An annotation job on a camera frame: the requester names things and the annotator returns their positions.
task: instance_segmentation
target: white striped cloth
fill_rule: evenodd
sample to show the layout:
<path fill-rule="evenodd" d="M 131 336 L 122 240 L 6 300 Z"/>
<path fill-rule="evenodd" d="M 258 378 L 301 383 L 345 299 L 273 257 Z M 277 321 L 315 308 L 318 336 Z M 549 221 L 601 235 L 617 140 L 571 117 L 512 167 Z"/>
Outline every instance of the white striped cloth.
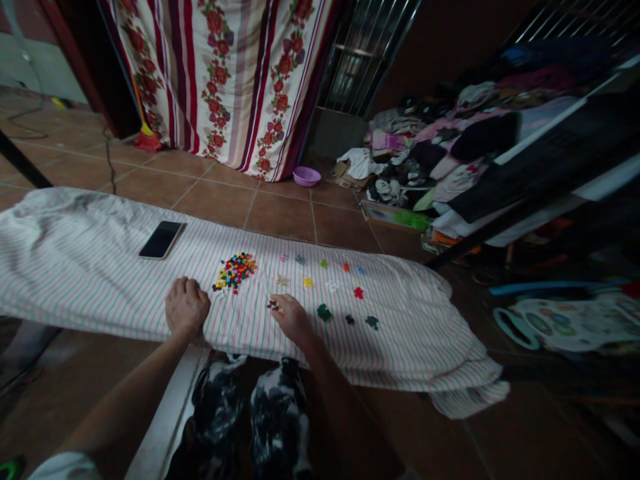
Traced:
<path fill-rule="evenodd" d="M 139 258 L 162 220 L 187 226 L 166 260 Z M 255 274 L 240 284 L 238 295 L 213 293 L 220 260 L 241 252 L 253 254 Z M 287 287 L 277 284 L 278 274 L 289 279 Z M 449 284 L 418 263 L 268 237 L 65 187 L 31 192 L 0 213 L 2 314 L 162 341 L 169 335 L 164 297 L 182 275 L 198 280 L 211 296 L 204 334 L 214 349 L 270 360 L 287 355 L 304 365 L 266 308 L 270 294 L 289 293 L 355 385 L 430 392 L 451 418 L 482 410 L 509 391 L 497 381 L 501 367 L 449 301 Z M 312 288 L 305 288 L 306 277 Z M 330 281 L 339 284 L 334 293 Z M 354 295 L 357 287 L 363 299 Z M 326 323 L 317 316 L 322 303 L 333 314 Z M 345 320 L 349 314 L 354 325 Z M 379 320 L 377 331 L 366 324 L 368 316 Z"/>

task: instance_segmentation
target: patterned trousers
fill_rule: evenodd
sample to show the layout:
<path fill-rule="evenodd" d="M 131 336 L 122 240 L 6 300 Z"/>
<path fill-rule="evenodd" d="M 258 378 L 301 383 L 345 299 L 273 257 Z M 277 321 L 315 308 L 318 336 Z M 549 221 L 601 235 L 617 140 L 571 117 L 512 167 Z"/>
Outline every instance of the patterned trousers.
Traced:
<path fill-rule="evenodd" d="M 246 398 L 231 363 L 210 361 L 198 377 L 187 420 L 168 480 L 228 480 L 239 476 L 239 424 Z M 296 360 L 283 358 L 278 368 L 260 376 L 251 394 L 250 454 L 254 479 L 315 478 L 307 458 L 309 418 Z"/>

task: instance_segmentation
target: floral curtain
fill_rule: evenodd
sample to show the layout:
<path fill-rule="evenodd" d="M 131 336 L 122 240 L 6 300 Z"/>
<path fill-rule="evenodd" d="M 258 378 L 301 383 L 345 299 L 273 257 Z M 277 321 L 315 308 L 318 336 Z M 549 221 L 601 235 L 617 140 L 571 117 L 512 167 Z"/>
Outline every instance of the floral curtain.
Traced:
<path fill-rule="evenodd" d="M 112 0 L 149 125 L 265 181 L 302 152 L 340 0 Z"/>

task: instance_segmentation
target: purple bowl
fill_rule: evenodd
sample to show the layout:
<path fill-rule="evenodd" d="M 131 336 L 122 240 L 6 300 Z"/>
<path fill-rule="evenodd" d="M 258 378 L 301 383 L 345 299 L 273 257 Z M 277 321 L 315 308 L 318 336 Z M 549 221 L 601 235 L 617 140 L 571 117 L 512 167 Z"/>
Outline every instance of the purple bowl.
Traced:
<path fill-rule="evenodd" d="M 320 181 L 320 172 L 308 167 L 296 167 L 293 169 L 293 180 L 301 187 L 312 187 Z"/>

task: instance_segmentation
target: black phone screen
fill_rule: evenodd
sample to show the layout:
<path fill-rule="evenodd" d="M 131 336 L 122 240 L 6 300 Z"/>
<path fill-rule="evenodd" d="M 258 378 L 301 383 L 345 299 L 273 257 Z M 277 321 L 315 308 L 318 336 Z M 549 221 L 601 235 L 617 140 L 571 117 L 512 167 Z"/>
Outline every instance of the black phone screen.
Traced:
<path fill-rule="evenodd" d="M 170 248 L 173 239 L 180 232 L 182 223 L 160 222 L 146 245 L 140 250 L 141 257 L 163 258 Z"/>

